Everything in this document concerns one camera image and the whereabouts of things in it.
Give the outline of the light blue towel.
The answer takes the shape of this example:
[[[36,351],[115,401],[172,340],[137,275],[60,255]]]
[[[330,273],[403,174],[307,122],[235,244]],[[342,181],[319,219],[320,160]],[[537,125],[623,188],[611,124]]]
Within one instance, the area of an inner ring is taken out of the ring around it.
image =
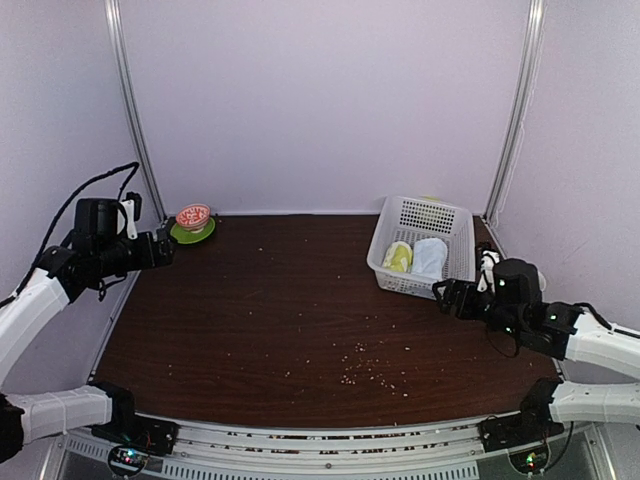
[[[448,247],[438,238],[418,240],[413,247],[411,273],[435,279],[443,279],[444,265],[447,260]]]

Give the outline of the white plastic basket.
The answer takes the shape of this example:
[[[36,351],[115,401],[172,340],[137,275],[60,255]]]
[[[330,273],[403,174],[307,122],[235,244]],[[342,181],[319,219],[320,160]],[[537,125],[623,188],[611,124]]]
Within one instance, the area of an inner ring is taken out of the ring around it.
[[[387,291],[433,299],[434,279],[383,266],[393,243],[410,246],[437,238],[447,247],[442,278],[473,281],[476,274],[475,233],[472,214],[465,208],[422,198],[389,196],[384,200],[373,233],[367,264],[378,286]]]

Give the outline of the green patterned towel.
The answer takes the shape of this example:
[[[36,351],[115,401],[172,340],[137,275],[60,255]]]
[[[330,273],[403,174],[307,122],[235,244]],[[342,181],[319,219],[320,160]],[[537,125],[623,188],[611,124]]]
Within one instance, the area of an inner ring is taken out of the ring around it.
[[[395,241],[386,250],[382,267],[394,272],[409,273],[412,260],[412,247],[404,241]]]

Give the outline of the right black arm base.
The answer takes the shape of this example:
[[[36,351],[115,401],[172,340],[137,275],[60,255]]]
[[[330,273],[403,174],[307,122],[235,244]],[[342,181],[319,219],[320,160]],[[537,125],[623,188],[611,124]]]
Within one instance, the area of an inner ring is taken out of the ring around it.
[[[485,452],[510,449],[543,441],[564,432],[564,425],[554,421],[550,405],[559,379],[539,379],[520,402],[519,411],[502,417],[489,416],[478,424]]]

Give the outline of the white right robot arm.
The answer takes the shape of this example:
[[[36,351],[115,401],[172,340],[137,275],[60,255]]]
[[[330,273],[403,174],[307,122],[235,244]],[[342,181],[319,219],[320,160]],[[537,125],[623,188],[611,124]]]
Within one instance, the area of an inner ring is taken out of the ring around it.
[[[447,279],[432,291],[442,313],[482,321],[513,338],[516,349],[629,377],[627,384],[537,381],[513,419],[519,440],[535,440],[551,423],[638,424],[638,331],[608,322],[587,302],[544,302],[538,269],[521,259],[484,261],[478,281]]]

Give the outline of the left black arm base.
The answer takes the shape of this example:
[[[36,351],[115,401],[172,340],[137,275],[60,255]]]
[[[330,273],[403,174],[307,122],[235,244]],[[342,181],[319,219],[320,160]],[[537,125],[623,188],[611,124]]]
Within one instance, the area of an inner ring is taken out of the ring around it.
[[[155,456],[173,453],[179,431],[177,423],[138,414],[134,395],[125,388],[109,382],[91,382],[90,386],[101,390],[112,402],[110,421],[91,427],[94,437],[135,447]]]

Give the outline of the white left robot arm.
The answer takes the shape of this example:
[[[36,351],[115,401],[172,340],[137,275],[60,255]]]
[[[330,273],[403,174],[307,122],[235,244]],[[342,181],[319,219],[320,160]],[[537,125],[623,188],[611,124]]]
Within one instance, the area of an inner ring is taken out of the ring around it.
[[[60,245],[38,253],[26,279],[1,303],[1,375],[8,376],[44,327],[85,291],[100,298],[132,272],[171,265],[175,244],[164,228],[139,232],[142,199],[87,198]],[[103,426],[123,444],[144,433],[134,396],[109,382],[41,394],[1,395],[1,459],[25,445],[81,427]]]

